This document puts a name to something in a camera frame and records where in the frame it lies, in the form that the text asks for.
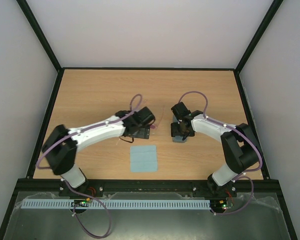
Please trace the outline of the pink sunglasses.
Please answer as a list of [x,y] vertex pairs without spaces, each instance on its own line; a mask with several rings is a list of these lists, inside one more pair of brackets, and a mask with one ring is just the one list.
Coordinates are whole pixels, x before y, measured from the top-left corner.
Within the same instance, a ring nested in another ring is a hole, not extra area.
[[159,115],[159,119],[156,119],[156,120],[150,125],[150,129],[151,129],[151,130],[156,130],[156,129],[159,127],[159,125],[160,125],[160,123],[161,123],[161,121],[162,121],[162,119],[163,119],[164,113],[165,113],[165,106],[163,105],[162,108],[161,108],[161,114]]

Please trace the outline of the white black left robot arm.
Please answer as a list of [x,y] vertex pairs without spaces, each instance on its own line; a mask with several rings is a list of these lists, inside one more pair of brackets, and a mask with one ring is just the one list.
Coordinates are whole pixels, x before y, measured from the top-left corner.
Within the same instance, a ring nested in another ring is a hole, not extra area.
[[90,125],[66,128],[56,126],[41,148],[41,157],[48,162],[48,169],[60,176],[65,183],[61,193],[65,196],[95,194],[83,171],[75,163],[83,149],[111,138],[148,139],[155,115],[148,107],[140,110],[120,110],[111,117]]

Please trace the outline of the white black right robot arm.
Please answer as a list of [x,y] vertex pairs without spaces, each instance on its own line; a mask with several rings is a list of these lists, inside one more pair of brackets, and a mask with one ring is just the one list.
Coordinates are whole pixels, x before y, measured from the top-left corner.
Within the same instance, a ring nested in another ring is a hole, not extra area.
[[207,188],[212,195],[219,196],[229,182],[252,172],[254,164],[259,163],[262,167],[260,145],[249,125],[224,123],[199,110],[191,112],[182,101],[175,104],[171,111],[176,119],[170,125],[173,138],[179,137],[185,141],[200,133],[221,143],[225,164],[207,178]]

